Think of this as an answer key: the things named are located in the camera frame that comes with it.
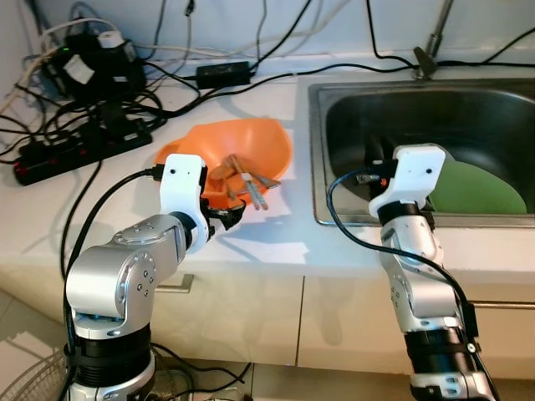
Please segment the white kitchen cabinet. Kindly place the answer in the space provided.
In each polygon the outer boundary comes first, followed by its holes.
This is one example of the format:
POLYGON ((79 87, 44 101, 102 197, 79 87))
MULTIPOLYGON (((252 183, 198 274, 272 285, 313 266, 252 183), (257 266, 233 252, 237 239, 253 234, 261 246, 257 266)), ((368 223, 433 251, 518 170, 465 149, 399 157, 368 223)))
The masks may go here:
MULTIPOLYGON (((0 289, 62 320, 64 291, 53 251, 23 255, 0 247, 0 289)), ((155 297, 152 339, 183 358, 289 364, 362 373, 412 373, 389 284, 378 277, 303 277, 238 272, 223 262, 190 271, 187 293, 155 297)), ((483 301, 531 301, 532 284, 465 284, 483 301)), ((531 396, 535 377, 534 312, 479 310, 479 343, 506 401, 531 396)))

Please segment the orange plastic bowl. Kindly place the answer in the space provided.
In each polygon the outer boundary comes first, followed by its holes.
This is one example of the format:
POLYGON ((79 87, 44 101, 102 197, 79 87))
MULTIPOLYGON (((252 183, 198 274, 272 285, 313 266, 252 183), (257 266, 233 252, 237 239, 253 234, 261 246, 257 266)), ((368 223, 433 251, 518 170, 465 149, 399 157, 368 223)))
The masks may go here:
POLYGON ((173 153, 199 155, 209 168, 202 197, 214 209, 249 201, 241 176, 225 164, 234 155, 245 171, 282 179, 292 161, 292 141, 278 119, 226 119, 199 124, 186 136, 158 150, 154 163, 163 165, 173 153))

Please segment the black power adapter brick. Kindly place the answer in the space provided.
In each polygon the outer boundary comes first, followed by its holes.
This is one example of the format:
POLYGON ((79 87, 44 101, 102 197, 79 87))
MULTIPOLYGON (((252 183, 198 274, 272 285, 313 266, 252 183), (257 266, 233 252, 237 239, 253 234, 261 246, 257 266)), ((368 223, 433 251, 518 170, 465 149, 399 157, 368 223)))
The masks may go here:
POLYGON ((249 61, 198 66, 192 80, 199 90, 211 90, 251 83, 252 64, 249 61))

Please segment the metal floor fan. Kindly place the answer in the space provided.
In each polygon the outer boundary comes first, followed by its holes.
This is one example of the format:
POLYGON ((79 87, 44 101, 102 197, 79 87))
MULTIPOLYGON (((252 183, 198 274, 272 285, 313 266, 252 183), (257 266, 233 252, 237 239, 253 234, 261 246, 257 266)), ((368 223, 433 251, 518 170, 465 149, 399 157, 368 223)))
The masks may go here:
POLYGON ((0 348, 0 367, 24 368, 3 391, 0 401, 59 401, 62 390, 68 388, 68 364, 64 350, 34 353, 29 348, 12 345, 8 351, 0 348))

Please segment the metal faucet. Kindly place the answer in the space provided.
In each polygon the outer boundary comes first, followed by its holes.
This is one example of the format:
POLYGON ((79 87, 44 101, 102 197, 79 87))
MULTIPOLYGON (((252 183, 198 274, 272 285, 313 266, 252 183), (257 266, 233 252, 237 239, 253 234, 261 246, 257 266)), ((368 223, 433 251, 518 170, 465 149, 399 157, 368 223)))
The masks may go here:
POLYGON ((436 57, 440 51, 442 41, 444 38, 444 30, 450 17, 452 4, 455 0, 443 0, 441 10, 436 19, 435 26, 433 26, 431 34, 425 42, 425 46, 413 48, 414 56, 416 57, 416 68, 413 70, 412 78, 415 80, 431 80, 433 74, 438 69, 438 62, 436 57))

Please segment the black plug adapter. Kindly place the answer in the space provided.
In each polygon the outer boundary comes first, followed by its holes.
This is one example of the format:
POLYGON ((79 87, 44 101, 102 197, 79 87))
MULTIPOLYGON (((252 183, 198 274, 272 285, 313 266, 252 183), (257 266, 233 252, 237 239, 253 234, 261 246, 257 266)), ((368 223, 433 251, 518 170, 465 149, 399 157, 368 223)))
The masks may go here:
POLYGON ((137 119, 129 119, 121 102, 103 102, 97 106, 97 119, 102 126, 103 136, 107 139, 137 137, 140 131, 137 119))

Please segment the black power strip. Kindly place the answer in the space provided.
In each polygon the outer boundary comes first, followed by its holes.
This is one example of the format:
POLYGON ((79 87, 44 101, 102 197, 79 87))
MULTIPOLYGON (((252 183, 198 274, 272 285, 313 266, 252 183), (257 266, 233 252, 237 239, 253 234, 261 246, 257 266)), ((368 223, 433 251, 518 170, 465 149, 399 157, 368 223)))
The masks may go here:
POLYGON ((152 144, 150 134, 154 129, 143 119, 131 119, 118 131, 88 124, 57 144, 31 142, 18 150, 19 157, 13 163, 14 179, 20 185, 31 185, 136 150, 152 144))

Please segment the stainless steel sink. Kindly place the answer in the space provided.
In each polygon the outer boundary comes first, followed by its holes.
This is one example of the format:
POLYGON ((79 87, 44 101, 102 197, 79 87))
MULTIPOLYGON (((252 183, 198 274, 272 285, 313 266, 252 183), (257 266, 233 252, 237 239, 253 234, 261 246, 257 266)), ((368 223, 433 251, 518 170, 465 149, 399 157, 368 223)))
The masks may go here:
POLYGON ((535 85, 530 78, 318 83, 305 90, 313 216, 332 225, 326 191, 338 176, 387 158, 398 145, 435 144, 500 177, 520 213, 461 214, 428 206, 440 228, 532 228, 535 85))

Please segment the black charger with white label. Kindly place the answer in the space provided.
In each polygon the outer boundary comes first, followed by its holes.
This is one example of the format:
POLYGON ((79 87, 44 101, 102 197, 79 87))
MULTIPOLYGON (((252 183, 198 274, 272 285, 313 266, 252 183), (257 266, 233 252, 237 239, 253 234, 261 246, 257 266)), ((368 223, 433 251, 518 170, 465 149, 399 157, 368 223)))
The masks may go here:
POLYGON ((76 104, 130 99, 148 84, 133 43, 115 30, 70 34, 43 71, 76 104))

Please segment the green plate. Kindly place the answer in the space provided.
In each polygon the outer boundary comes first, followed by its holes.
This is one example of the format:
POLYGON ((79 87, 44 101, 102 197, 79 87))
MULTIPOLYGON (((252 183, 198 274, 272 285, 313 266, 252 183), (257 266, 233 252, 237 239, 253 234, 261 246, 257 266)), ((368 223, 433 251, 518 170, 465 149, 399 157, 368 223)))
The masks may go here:
POLYGON ((428 199, 433 210, 443 213, 527 214, 527 203, 511 185, 477 165, 458 160, 445 161, 428 199))

